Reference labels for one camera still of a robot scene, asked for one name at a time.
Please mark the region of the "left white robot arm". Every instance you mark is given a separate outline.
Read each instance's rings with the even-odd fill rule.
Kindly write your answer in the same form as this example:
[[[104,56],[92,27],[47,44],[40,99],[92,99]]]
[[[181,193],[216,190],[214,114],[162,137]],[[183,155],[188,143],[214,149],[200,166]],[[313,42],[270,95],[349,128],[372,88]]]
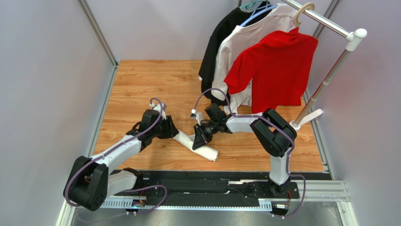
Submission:
[[[63,191],[65,200],[71,206],[95,211],[107,197],[134,189],[136,182],[143,179],[140,172],[131,168],[117,174],[113,171],[143,151],[154,138],[169,139],[178,133],[170,115],[162,109],[147,109],[141,121],[119,142],[100,154],[75,160]]]

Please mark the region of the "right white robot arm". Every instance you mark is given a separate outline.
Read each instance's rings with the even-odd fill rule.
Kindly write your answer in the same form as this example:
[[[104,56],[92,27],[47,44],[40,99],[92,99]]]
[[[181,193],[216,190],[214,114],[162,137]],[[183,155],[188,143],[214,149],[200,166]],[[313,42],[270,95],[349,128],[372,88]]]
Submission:
[[[212,141],[216,133],[233,134],[238,132],[254,133],[262,147],[270,154],[271,170],[269,180],[276,189],[282,191],[290,183],[288,174],[288,153],[295,146],[296,130],[274,109],[268,108],[262,113],[243,115],[226,114],[217,104],[210,104],[205,109],[209,120],[204,120],[202,113],[193,109],[191,118],[197,120],[194,126],[192,148],[198,149]]]

